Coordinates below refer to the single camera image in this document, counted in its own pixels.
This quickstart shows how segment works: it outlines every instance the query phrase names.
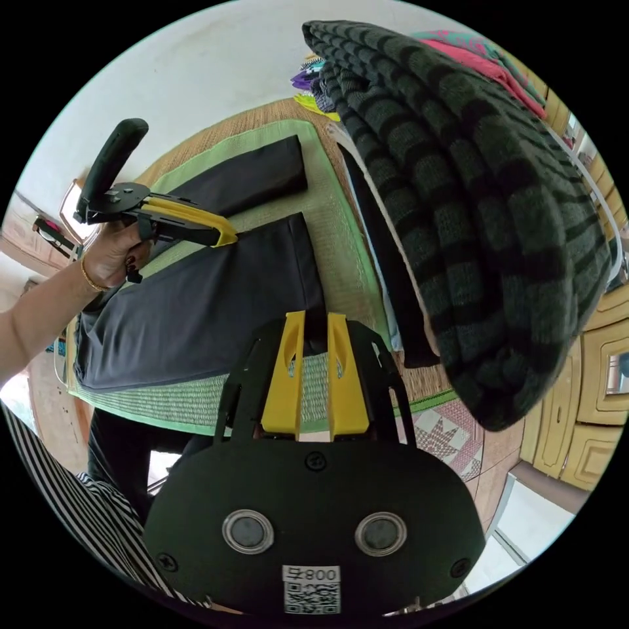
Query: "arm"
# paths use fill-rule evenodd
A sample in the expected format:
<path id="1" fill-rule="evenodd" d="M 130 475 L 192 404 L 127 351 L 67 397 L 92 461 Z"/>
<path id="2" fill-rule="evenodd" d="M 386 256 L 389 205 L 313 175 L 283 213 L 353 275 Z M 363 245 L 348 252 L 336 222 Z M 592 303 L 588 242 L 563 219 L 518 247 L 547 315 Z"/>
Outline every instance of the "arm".
<path id="1" fill-rule="evenodd" d="M 125 261 L 133 257 L 141 268 L 149 251 L 150 243 L 140 244 L 137 224 L 110 223 L 86 252 L 85 271 L 94 284 L 118 286 L 126 276 Z M 44 351 L 98 292 L 74 262 L 0 313 L 0 387 Z"/>

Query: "hand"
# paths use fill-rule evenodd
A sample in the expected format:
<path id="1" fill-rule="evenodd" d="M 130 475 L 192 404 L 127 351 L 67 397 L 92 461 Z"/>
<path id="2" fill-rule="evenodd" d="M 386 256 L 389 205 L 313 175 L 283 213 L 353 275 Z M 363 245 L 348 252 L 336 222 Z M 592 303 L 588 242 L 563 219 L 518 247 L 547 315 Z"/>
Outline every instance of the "hand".
<path id="1" fill-rule="evenodd" d="M 124 282 L 126 266 L 141 269 L 151 253 L 151 241 L 142 242 L 138 224 L 105 223 L 85 252 L 85 272 L 99 286 L 114 288 Z"/>

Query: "person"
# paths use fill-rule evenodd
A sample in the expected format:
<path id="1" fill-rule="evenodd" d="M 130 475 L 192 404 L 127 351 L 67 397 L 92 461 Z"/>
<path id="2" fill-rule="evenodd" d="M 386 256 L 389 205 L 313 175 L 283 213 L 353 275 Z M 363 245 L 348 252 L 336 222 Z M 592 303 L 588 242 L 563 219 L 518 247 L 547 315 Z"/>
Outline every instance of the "person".
<path id="1" fill-rule="evenodd" d="M 108 223 L 80 261 L 0 313 L 0 388 L 43 352 L 100 292 L 122 284 L 128 270 L 141 269 L 150 251 L 151 243 L 140 241 L 137 224 Z M 4 404 L 1 410 L 18 454 L 49 507 L 101 564 L 128 584 L 143 586 L 143 592 L 158 593 L 160 602 L 217 607 L 209 600 L 190 600 L 169 587 L 142 540 L 151 506 L 147 493 L 151 450 L 181 453 L 181 461 L 211 445 L 210 437 L 191 438 L 188 433 L 148 427 L 96 410 L 87 470 L 75 476 Z"/>

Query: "gold bracelet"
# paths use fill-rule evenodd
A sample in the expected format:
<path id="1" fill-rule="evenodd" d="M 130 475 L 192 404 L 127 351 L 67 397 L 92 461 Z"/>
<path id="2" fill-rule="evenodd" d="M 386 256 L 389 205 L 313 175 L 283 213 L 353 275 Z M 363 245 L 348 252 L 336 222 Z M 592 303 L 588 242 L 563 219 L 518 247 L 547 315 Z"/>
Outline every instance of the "gold bracelet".
<path id="1" fill-rule="evenodd" d="M 95 284 L 92 279 L 90 278 L 89 275 L 87 275 L 87 271 L 85 270 L 85 258 L 82 257 L 81 258 L 81 272 L 83 274 L 83 277 L 85 277 L 85 281 L 94 289 L 97 290 L 100 293 L 104 293 L 106 290 L 109 290 L 109 288 L 107 288 L 107 286 L 98 286 L 98 284 Z"/>

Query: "striped knit blanket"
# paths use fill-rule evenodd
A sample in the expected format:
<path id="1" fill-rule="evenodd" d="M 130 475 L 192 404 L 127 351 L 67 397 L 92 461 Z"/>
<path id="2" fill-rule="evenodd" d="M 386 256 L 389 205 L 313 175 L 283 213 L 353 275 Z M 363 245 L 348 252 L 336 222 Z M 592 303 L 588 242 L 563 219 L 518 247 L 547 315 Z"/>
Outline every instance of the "striped knit blanket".
<path id="1" fill-rule="evenodd" d="M 461 400 L 487 430 L 557 378 L 609 247 L 544 124 L 499 85 L 370 24 L 306 22 L 320 76 L 395 226 Z"/>

